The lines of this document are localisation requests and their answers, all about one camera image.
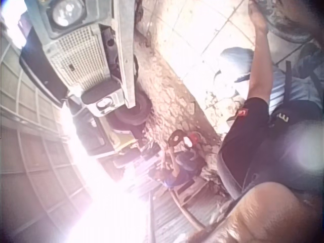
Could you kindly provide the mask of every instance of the logo on shorts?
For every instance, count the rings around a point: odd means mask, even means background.
[[[237,116],[247,116],[248,115],[248,109],[242,108],[237,111]]]
[[[288,116],[286,116],[285,114],[283,114],[283,113],[279,113],[278,115],[277,115],[277,117],[279,117],[280,119],[282,119],[284,122],[288,122],[289,121],[289,117]]]

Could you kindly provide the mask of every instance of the backpack strap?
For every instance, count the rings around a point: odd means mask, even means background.
[[[286,61],[285,93],[283,94],[283,103],[287,103],[289,101],[292,87],[292,77],[292,63],[290,61]]]

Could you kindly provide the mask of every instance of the hand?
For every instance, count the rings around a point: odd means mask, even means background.
[[[259,6],[255,0],[249,0],[249,16],[255,27],[256,32],[268,33],[267,20],[259,10]]]

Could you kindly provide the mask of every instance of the concrete ground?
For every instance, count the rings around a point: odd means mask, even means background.
[[[208,162],[203,175],[215,179],[226,120],[243,103],[240,96],[226,98],[226,90],[214,84],[217,59],[225,48],[254,49],[248,0],[143,0],[142,5],[135,53],[140,83],[154,109],[146,134],[163,144],[177,128],[200,131]],[[272,32],[268,39],[273,63],[283,70],[286,60],[296,63],[302,44]]]

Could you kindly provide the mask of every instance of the dirt floor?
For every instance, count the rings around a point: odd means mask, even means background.
[[[211,125],[195,98],[186,86],[174,74],[167,62],[158,52],[147,47],[146,39],[140,34],[135,38],[135,55],[139,62],[139,83],[152,101],[153,112],[149,118],[145,134],[150,140],[157,141],[161,147],[176,129],[184,131],[198,131],[203,136],[202,154],[205,156],[208,166],[202,171],[201,176],[215,182],[214,191],[222,192],[220,178],[217,175],[216,156],[219,151],[221,134]],[[213,95],[210,98],[210,116],[218,120],[217,109],[222,109]],[[222,102],[229,113],[235,112],[235,102]]]

